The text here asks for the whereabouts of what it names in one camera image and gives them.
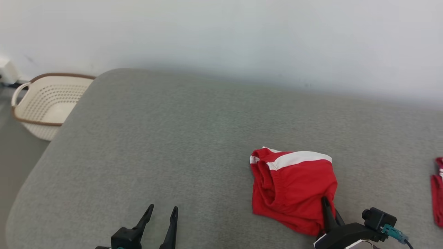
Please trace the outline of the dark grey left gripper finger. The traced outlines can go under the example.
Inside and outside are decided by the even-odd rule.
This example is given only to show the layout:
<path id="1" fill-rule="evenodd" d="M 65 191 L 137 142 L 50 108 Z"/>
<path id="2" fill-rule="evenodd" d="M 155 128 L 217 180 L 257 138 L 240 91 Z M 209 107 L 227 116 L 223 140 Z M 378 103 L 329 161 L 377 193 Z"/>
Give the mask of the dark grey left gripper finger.
<path id="1" fill-rule="evenodd" d="M 170 225 L 166 233 L 163 244 L 160 245 L 160 249 L 175 249 L 176 248 L 176 236 L 178 227 L 178 213 L 179 208 L 175 206 L 170 216 Z"/>
<path id="2" fill-rule="evenodd" d="M 137 225 L 135 226 L 135 230 L 137 231 L 139 236 L 142 236 L 145 230 L 147 223 L 151 219 L 151 215 L 153 213 L 154 204 L 150 204 L 145 213 L 142 215 L 142 218 L 139 220 Z"/>

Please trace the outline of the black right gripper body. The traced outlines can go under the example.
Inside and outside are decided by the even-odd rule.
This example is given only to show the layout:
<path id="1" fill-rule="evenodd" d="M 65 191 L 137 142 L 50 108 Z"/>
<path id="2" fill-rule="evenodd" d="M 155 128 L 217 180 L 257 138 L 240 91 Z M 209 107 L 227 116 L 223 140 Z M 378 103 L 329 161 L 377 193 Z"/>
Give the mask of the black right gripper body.
<path id="1" fill-rule="evenodd" d="M 381 234 L 359 223 L 333 228 L 313 244 L 315 249 L 346 249 L 359 241 L 381 241 Z"/>

